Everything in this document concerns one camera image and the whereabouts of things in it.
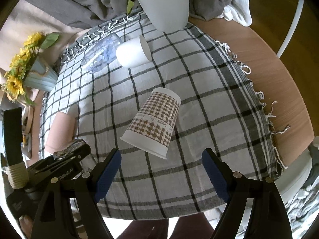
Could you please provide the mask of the grey glass cup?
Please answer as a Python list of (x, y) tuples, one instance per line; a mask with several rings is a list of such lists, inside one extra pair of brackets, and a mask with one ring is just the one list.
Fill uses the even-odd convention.
[(53, 159), (54, 160), (61, 160), (63, 158), (68, 157), (72, 153), (74, 153), (76, 150), (78, 150), (83, 145), (86, 145), (86, 142), (83, 139), (75, 139), (69, 142), (63, 149), (60, 151), (56, 151), (53, 153)]

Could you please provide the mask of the pink plastic cup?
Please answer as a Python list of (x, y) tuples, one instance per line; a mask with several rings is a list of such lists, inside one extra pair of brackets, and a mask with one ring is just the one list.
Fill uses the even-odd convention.
[(53, 154), (66, 148), (72, 140), (75, 129), (75, 118), (63, 112), (57, 112), (45, 143), (45, 151)]

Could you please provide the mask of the houndstooth paper cup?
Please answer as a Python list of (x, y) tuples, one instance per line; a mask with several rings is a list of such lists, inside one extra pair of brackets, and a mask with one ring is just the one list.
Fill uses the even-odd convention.
[(167, 88), (155, 88), (134, 116), (121, 140), (166, 159), (181, 98)]

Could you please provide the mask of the clear bluish plastic cup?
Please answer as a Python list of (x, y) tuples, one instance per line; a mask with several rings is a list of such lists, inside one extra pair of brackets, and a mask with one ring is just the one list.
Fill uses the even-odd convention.
[(116, 59), (116, 49), (121, 44), (121, 39), (115, 33), (102, 38), (92, 48), (85, 51), (81, 69), (90, 74), (101, 71)]

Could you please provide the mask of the plain white cup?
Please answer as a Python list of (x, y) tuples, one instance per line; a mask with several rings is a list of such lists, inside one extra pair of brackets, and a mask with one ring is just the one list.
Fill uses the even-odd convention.
[(135, 68), (152, 60), (148, 43), (142, 35), (122, 43), (116, 49), (116, 57), (124, 68)]

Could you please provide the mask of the grey crumpled clothing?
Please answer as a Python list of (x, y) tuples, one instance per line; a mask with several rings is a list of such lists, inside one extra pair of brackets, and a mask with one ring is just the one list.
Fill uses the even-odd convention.
[(286, 204), (292, 238), (302, 238), (318, 215), (318, 144), (311, 144), (312, 168), (305, 184)]

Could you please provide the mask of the white round furniture edge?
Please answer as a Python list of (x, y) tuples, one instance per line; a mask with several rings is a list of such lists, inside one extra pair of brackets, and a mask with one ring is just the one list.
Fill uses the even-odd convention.
[(312, 169), (312, 158), (306, 149), (275, 181), (283, 203), (294, 198), (309, 177)]

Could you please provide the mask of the yellow sunflower bouquet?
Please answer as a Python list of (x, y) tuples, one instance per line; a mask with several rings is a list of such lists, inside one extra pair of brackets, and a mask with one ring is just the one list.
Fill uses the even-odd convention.
[(53, 46), (59, 37), (60, 34), (57, 32), (47, 35), (36, 32), (28, 36), (20, 52), (12, 58), (9, 70), (4, 74), (5, 82), (1, 84), (2, 91), (6, 93), (10, 101), (18, 102), (24, 99), (26, 105), (34, 105), (26, 92), (25, 80), (28, 74), (32, 73), (31, 68), (39, 58), (39, 54)]

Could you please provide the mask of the light blue flower bucket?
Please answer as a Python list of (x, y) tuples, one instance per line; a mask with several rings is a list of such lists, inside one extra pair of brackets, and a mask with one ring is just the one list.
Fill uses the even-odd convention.
[(57, 83), (57, 79), (58, 74), (53, 68), (41, 57), (38, 57), (24, 79), (24, 86), (51, 92)]

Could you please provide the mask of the beige pink curtain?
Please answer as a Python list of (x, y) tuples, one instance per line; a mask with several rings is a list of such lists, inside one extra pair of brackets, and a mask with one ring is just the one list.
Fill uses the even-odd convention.
[(14, 55), (19, 53), (28, 36), (36, 32), (60, 34), (57, 43), (42, 55), (49, 65), (53, 65), (64, 49), (83, 35), (85, 30), (67, 26), (25, 0), (20, 0), (1, 29), (1, 69), (9, 70)]

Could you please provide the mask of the white floor lamp pole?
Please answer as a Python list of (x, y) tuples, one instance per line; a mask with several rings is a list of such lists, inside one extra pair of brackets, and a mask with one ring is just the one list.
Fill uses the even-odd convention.
[(289, 30), (286, 34), (286, 37), (284, 38), (284, 41), (282, 42), (278, 52), (276, 53), (277, 57), (279, 57), (279, 58), (283, 55), (284, 51), (286, 50), (287, 46), (289, 45), (289, 43), (290, 43), (290, 41), (291, 41), (295, 31), (296, 31), (296, 28), (298, 26), (298, 23), (299, 23), (299, 20), (301, 18), (301, 14), (303, 11), (303, 5), (304, 5), (304, 0), (298, 0), (295, 14), (294, 14), (294, 17), (292, 19), (292, 23), (290, 24)]

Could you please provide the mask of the white plant pot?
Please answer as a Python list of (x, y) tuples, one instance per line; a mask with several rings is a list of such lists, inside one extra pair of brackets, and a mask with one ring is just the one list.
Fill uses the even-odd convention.
[(189, 0), (138, 0), (158, 31), (172, 33), (183, 29), (189, 18)]

